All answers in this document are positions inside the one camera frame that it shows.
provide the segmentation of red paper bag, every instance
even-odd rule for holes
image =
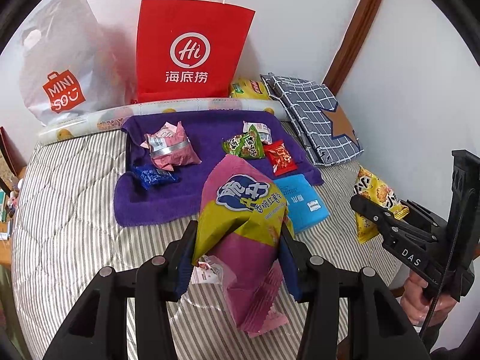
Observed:
[[[142,0],[140,103],[228,97],[255,11],[202,0]]]

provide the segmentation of pink wrapped snack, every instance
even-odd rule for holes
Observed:
[[[173,165],[200,164],[188,137],[183,129],[182,122],[177,126],[170,123],[165,125],[154,134],[145,134],[146,141],[141,145],[147,145],[150,150],[150,158],[153,165],[162,170],[173,170]]]

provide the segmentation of blue wrapped candy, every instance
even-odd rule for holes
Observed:
[[[131,171],[137,176],[143,188],[146,190],[154,185],[178,183],[179,181],[179,177],[176,174],[166,170],[157,169],[150,164],[134,166]]]

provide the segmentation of finger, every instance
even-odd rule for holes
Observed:
[[[426,312],[418,310],[405,297],[400,299],[400,306],[402,307],[406,316],[409,318],[410,322],[412,322],[414,325],[417,325],[419,321],[424,320],[426,317]]]
[[[418,276],[415,272],[413,271],[410,271],[410,274],[409,274],[409,280],[416,284],[417,286],[420,286],[422,288],[427,288],[428,286],[428,283],[423,280],[420,276]]]
[[[414,284],[410,279],[405,281],[403,285],[405,292],[403,297],[406,298],[409,303],[419,311],[427,311],[430,306],[430,302],[423,296],[423,288]]]
[[[448,312],[450,312],[456,304],[457,301],[450,295],[441,294],[440,298],[438,298],[437,305],[435,306],[435,311],[448,310]]]

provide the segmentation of purple towel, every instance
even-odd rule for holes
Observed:
[[[196,214],[200,210],[203,184],[215,165],[225,156],[222,141],[241,134],[244,120],[265,123],[272,131],[273,141],[283,139],[298,170],[277,177],[267,158],[248,161],[252,166],[272,180],[303,173],[311,185],[323,184],[320,171],[308,162],[305,151],[285,132],[280,121],[268,112],[210,110],[133,116],[122,128],[130,136],[130,151],[126,153],[126,173],[118,179],[113,198],[118,224],[158,225]],[[179,183],[144,190],[129,171],[132,166],[150,163],[148,150],[140,146],[145,140],[143,135],[160,130],[165,122],[177,125],[179,121],[202,163],[174,167],[175,174],[181,180]]]

